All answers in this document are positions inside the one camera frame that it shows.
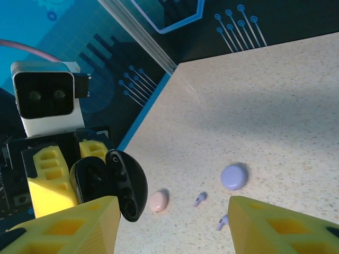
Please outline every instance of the purple round object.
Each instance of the purple round object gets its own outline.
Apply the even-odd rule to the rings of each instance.
[[[229,190],[241,189],[246,185],[247,172],[238,165],[230,165],[221,173],[221,182]]]

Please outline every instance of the speckled countertop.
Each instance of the speckled countertop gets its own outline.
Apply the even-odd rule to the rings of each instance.
[[[234,253],[232,195],[339,223],[339,33],[179,65],[126,152],[166,211],[122,219],[115,253]],[[228,191],[225,166],[249,166]],[[208,199],[193,208],[200,192]]]

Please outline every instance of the cable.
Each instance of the cable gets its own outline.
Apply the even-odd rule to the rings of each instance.
[[[38,57],[41,57],[43,59],[49,60],[51,62],[61,62],[60,59],[46,53],[43,52],[39,49],[33,48],[31,46],[19,43],[19,42],[15,42],[15,41],[9,41],[9,40],[4,40],[4,39],[0,39],[0,46],[4,46],[4,47],[10,47],[10,48],[14,48],[14,49],[21,49],[24,50],[28,53],[34,54]]]

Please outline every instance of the camera lens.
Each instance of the camera lens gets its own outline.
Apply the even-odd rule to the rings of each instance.
[[[41,99],[41,94],[37,91],[32,91],[28,94],[28,98],[32,101],[39,101]]]
[[[65,97],[65,92],[64,92],[63,90],[56,90],[56,91],[54,92],[54,97],[55,97],[56,99],[62,99],[62,98]]]

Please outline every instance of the countertop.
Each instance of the countertop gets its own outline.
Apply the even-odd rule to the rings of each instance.
[[[123,218],[115,253],[235,253],[232,195],[339,223],[339,33],[180,64],[129,143],[168,208]],[[247,164],[226,190],[222,170]],[[199,193],[208,198],[197,208]]]

